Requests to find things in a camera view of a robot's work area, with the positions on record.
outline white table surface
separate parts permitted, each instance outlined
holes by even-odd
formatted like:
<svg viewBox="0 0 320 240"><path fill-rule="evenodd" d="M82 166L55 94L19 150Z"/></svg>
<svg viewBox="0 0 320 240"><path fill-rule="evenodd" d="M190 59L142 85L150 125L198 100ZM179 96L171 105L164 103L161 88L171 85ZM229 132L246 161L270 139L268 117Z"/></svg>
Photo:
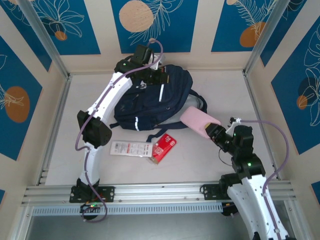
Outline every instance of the white table surface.
<svg viewBox="0 0 320 240"><path fill-rule="evenodd" d="M241 71L190 71L192 89L206 99L208 114L221 121L226 128L230 117L255 120L256 114ZM58 131L46 185L74 185L80 176L84 152L75 151L79 132L77 113L92 105L111 79L111 74L75 75L72 79ZM113 116L108 124L115 123ZM253 123L254 152L260 157L267 176L274 172L260 127ZM153 131L112 129L111 140L145 141ZM142 157L110 155L104 148L100 164L100 184L143 184L217 181L221 175L233 173L230 166L218 158L219 148L191 129L168 130L177 140L176 146L159 165ZM221 152L230 163L230 155Z"/></svg>

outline purple cable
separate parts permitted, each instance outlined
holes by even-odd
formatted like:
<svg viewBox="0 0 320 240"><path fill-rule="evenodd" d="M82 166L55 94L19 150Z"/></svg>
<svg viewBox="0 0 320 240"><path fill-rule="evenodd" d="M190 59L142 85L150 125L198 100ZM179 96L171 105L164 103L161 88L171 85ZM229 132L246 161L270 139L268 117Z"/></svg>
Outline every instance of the purple cable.
<svg viewBox="0 0 320 240"><path fill-rule="evenodd" d="M160 46L160 55L159 57L157 58L156 61L154 61L153 63L150 63L148 65L145 65L145 66L142 66L142 67L139 67L139 68L136 68L136 69L133 69L133 70L130 70L130 71L127 71L126 73L122 74L121 76L119 76L114 82L113 82L113 85L117 84L117 82L119 82L122 78L124 78L126 75L128 74L132 74L134 72L137 72L137 71L140 71L140 70L143 70L143 69L147 69L147 68L150 68L152 65L155 65L157 62L160 61L162 55L164 54L164 48L162 46L162 44L158 41L158 40L151 40L148 42L147 44L147 47L150 45L150 44L153 44L153 43L157 43L159 44ZM110 92L110 90L112 89L113 87L110 86L106 91L105 93L103 94L103 96L101 97L100 101L97 103L97 105L95 106L95 109L96 110L93 110L91 115L88 117L88 119L84 122L84 124L82 125L81 129L80 129L80 132L78 134L78 136L76 137L76 141L75 141L75 150L76 151L81 151L83 149L86 149L87 150L87 153L84 157L84 175L85 175L85 179L86 181L88 182L88 185L89 187L91 188L91 190L93 191L93 193L97 196L97 198L101 201L101 203L103 204L104 208L105 208L105 214L104 216L99 219L99 220L86 220L85 219L85 213L91 209L91 207L88 207L87 209L85 209L83 212L82 212L82 219L84 222L87 222L87 223L99 223L99 222L102 222L106 217L107 217L107 213L108 213L108 208L107 208L107 205L105 203L105 201L102 199L102 197L99 195L99 193L95 190L95 188L92 186L90 180L89 180L89 177L88 177L88 174L87 174L87 162L88 162L88 157L89 157L89 153L90 153L90 148L88 146L82 146L82 147L78 147L79 145L79 141L80 141L80 138L81 138L81 135L84 131L84 129L86 128L88 122L93 118L93 116L95 115L95 113L98 111L98 108L100 106L100 104L103 102L103 100L106 98L107 94Z"/></svg>
<svg viewBox="0 0 320 240"><path fill-rule="evenodd" d="M270 121L264 121L264 120L241 120L242 123L262 123L262 124L269 124L271 126L273 126L274 128L276 128L283 136L284 138L284 141L285 141L285 146L286 146L286 154L285 154L285 158L284 158L284 161L283 163L281 164L281 166L273 173L271 174L271 176L269 176L264 185L263 185L263 188L262 188L262 193L263 193L263 197L264 197L264 201L265 201L265 204L266 204L266 207L268 208L268 211L271 215L271 219L272 219L272 223L275 227L275 229L278 229L278 224L277 224L277 220L274 216L274 213L272 212L272 209L270 207L270 204L269 204L269 201L268 201L268 198L266 196L266 189L267 189L267 185L269 184L269 182L272 180L272 178L277 175L284 167L285 165L287 164L288 160L289 160L289 142L288 142L288 139L287 139L287 136L286 134L284 133L284 131L282 131L282 129L277 126L276 124L274 124L273 122L270 122ZM279 240L282 240L281 239L281 235L279 232L276 233L277 237Z"/></svg>

